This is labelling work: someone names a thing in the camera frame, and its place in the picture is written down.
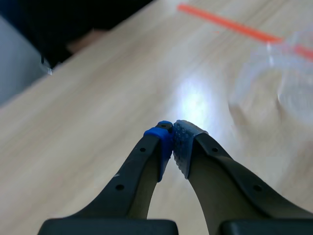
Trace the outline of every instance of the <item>orange tape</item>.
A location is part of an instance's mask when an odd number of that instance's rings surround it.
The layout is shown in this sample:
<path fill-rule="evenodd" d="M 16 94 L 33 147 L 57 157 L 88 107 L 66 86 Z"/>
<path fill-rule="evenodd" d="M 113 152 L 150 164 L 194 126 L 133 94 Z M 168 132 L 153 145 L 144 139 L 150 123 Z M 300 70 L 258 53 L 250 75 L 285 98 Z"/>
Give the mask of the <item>orange tape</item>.
<path fill-rule="evenodd" d="M 256 39 L 263 43 L 279 43 L 282 42 L 283 39 L 269 35 L 267 33 L 261 32 L 259 30 L 256 30 L 254 28 L 245 26 L 243 24 L 231 21 L 229 19 L 217 16 L 213 13 L 209 13 L 207 11 L 203 11 L 199 8 L 189 6 L 186 4 L 180 4 L 178 5 L 178 10 L 183 11 L 185 13 L 188 13 L 193 16 L 197 16 L 199 18 L 205 19 L 207 21 L 213 22 L 215 24 L 221 25 L 223 27 L 229 28 L 235 32 L 241 33 L 243 35 L 246 35 L 250 38 Z M 298 55 L 301 55 L 307 59 L 310 59 L 313 61 L 313 51 L 303 47 L 301 45 L 296 45 L 293 48 L 294 52 Z"/>
<path fill-rule="evenodd" d="M 186 12 L 190 15 L 200 17 L 200 18 L 205 19 L 207 21 L 211 21 L 215 24 L 219 24 L 221 26 L 224 26 L 226 28 L 229 28 L 231 30 L 234 30 L 236 32 L 239 32 L 241 34 L 244 34 L 248 37 L 254 38 L 254 39 L 261 41 L 261 42 L 264 42 L 264 43 L 267 43 L 267 42 L 277 43 L 277 42 L 282 41 L 282 39 L 280 39 L 280 38 L 277 38 L 277 37 L 271 36 L 269 34 L 260 32 L 256 29 L 247 27 L 243 24 L 236 23 L 236 22 L 228 20 L 226 18 L 222 18 L 222 17 L 214 15 L 212 13 L 203 11 L 203 10 L 198 9 L 198 8 L 195 8 L 193 6 L 189 6 L 186 4 L 180 4 L 180 5 L 178 5 L 178 10 Z"/>

